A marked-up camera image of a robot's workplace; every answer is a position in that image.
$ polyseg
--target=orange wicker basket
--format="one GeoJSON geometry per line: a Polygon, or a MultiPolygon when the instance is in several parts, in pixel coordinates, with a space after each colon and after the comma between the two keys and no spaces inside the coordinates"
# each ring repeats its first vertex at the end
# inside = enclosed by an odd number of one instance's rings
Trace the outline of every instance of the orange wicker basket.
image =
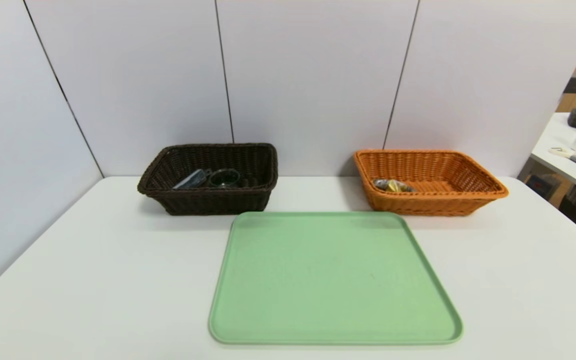
{"type": "Polygon", "coordinates": [[[508,189],[464,153],[451,150],[361,150],[354,153],[370,207],[403,215],[464,216],[508,189]],[[375,179],[394,179],[416,192],[389,193],[375,179]]]}

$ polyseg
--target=tray rim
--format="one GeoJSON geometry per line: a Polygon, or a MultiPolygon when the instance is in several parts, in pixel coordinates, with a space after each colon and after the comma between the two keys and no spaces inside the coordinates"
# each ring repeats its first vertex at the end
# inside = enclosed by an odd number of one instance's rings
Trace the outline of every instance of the tray rim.
{"type": "Polygon", "coordinates": [[[424,254],[423,249],[419,245],[419,242],[417,241],[417,239],[412,234],[412,231],[410,230],[408,224],[406,223],[406,220],[403,217],[401,217],[400,215],[395,214],[393,212],[388,212],[388,211],[266,211],[266,212],[264,212],[264,211],[247,211],[247,212],[243,212],[242,214],[237,215],[235,217],[235,219],[233,220],[232,224],[230,225],[230,232],[228,234],[228,242],[226,244],[226,248],[224,249],[223,257],[221,260],[221,268],[219,269],[219,277],[218,277],[217,283],[215,285],[215,290],[214,290],[214,294],[212,296],[212,302],[210,305],[210,313],[208,315],[208,332],[210,332],[210,335],[217,342],[220,342],[222,344],[227,344],[227,345],[249,345],[249,346],[251,346],[251,345],[252,346],[441,346],[441,345],[452,344],[452,343],[457,342],[459,339],[462,338],[462,336],[464,335],[464,322],[462,322],[462,318],[459,315],[459,312],[457,312],[457,308],[455,308],[453,301],[450,299],[450,296],[448,296],[446,289],[444,289],[444,286],[442,285],[441,281],[439,280],[439,277],[435,273],[434,269],[432,268],[432,265],[428,261],[428,258],[424,254]],[[215,309],[217,307],[218,298],[219,298],[220,290],[222,287],[222,279],[223,279],[224,271],[226,270],[226,265],[227,265],[227,260],[228,260],[227,256],[230,254],[231,244],[233,243],[231,241],[231,239],[233,238],[233,233],[234,233],[233,230],[235,228],[235,225],[238,222],[240,222],[240,221],[242,221],[242,219],[245,219],[248,217],[257,217],[257,216],[263,217],[263,216],[268,216],[268,215],[276,215],[276,216],[277,215],[293,215],[293,216],[294,215],[310,215],[310,216],[313,216],[313,215],[317,215],[317,216],[349,215],[349,216],[352,216],[352,215],[359,215],[359,214],[365,215],[365,214],[373,214],[373,213],[378,213],[384,217],[391,217],[395,221],[400,223],[400,225],[402,225],[403,230],[406,232],[408,239],[410,239],[411,244],[412,244],[414,250],[416,251],[416,253],[419,257],[419,260],[422,262],[423,266],[425,267],[426,272],[428,273],[428,276],[430,276],[430,280],[434,284],[435,289],[437,289],[437,292],[439,293],[441,300],[446,305],[448,313],[450,314],[450,317],[454,323],[454,329],[455,330],[454,330],[453,335],[450,338],[439,339],[439,340],[430,340],[430,341],[426,341],[426,340],[420,340],[420,341],[319,341],[319,340],[315,340],[315,341],[308,341],[308,340],[299,340],[299,341],[295,341],[295,340],[250,341],[250,340],[231,340],[231,339],[224,338],[218,334],[218,332],[215,328],[215,324],[214,324],[215,309]]]}

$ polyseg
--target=table surface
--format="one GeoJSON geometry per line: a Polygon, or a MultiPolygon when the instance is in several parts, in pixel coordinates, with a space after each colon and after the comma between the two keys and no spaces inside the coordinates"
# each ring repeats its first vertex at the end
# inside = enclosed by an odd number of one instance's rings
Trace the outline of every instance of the table surface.
{"type": "MultiPolygon", "coordinates": [[[[405,216],[464,324],[440,346],[236,346],[208,314],[234,216],[101,180],[0,277],[0,360],[576,359],[576,225],[514,178],[466,217],[405,216]]],[[[369,210],[354,177],[281,177],[267,211],[369,210]]]]}
{"type": "Polygon", "coordinates": [[[576,137],[576,130],[568,126],[568,116],[568,112],[553,114],[530,157],[576,185],[576,162],[548,151],[550,148],[570,148],[576,137]]]}

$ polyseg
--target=small object in basket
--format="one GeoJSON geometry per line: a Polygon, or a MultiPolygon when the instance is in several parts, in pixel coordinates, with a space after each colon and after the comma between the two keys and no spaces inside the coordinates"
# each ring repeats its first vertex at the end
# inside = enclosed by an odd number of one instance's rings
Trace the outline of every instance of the small object in basket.
{"type": "Polygon", "coordinates": [[[179,181],[172,189],[192,189],[201,186],[206,182],[206,178],[211,174],[210,169],[204,170],[199,168],[193,171],[190,175],[186,176],[183,180],[179,181]]]}
{"type": "Polygon", "coordinates": [[[385,191],[389,193],[401,193],[401,192],[415,192],[412,186],[407,185],[401,181],[397,181],[393,178],[376,178],[372,181],[375,187],[380,191],[385,191]]]}
{"type": "Polygon", "coordinates": [[[240,172],[233,168],[222,168],[210,175],[208,183],[215,188],[234,188],[240,182],[240,172]]]}

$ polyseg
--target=wicker basket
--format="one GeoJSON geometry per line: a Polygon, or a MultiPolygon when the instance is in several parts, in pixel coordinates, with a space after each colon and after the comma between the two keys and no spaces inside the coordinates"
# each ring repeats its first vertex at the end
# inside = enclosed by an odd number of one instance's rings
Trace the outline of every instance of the wicker basket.
{"type": "Polygon", "coordinates": [[[361,150],[354,153],[374,210],[403,215],[464,216],[508,190],[464,153],[450,150],[361,150]],[[375,179],[404,182],[416,192],[388,193],[375,179]]]}
{"type": "Polygon", "coordinates": [[[170,215],[236,215],[263,211],[276,184],[277,151],[269,143],[176,145],[157,155],[137,191],[170,215]],[[173,189],[197,169],[235,169],[239,186],[173,189]]]}

